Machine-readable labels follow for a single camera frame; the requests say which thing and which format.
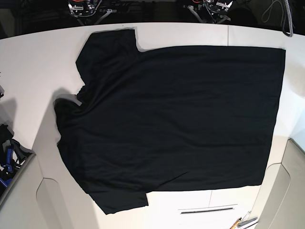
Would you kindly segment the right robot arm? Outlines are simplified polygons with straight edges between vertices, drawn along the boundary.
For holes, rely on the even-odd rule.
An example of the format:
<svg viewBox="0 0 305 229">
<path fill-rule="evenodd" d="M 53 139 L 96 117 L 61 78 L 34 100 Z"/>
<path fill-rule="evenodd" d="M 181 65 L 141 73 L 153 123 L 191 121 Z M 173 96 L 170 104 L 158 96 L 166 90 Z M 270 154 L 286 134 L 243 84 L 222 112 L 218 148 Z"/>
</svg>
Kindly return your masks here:
<svg viewBox="0 0 305 229">
<path fill-rule="evenodd" d="M 69 0 L 68 8 L 70 15 L 81 26 L 98 25 L 110 14 L 117 12 L 102 6 L 102 3 L 102 0 Z"/>
</svg>

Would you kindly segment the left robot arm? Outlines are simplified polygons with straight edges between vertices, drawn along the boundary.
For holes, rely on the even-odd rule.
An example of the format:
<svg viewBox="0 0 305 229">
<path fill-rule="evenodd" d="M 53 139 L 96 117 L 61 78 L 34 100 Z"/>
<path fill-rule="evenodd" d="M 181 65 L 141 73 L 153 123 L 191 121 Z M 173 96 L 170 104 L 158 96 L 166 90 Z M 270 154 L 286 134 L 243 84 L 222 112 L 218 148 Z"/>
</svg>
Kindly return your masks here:
<svg viewBox="0 0 305 229">
<path fill-rule="evenodd" d="M 231 22 L 227 15 L 233 0 L 192 0 L 185 8 L 199 23 L 222 24 Z"/>
</svg>

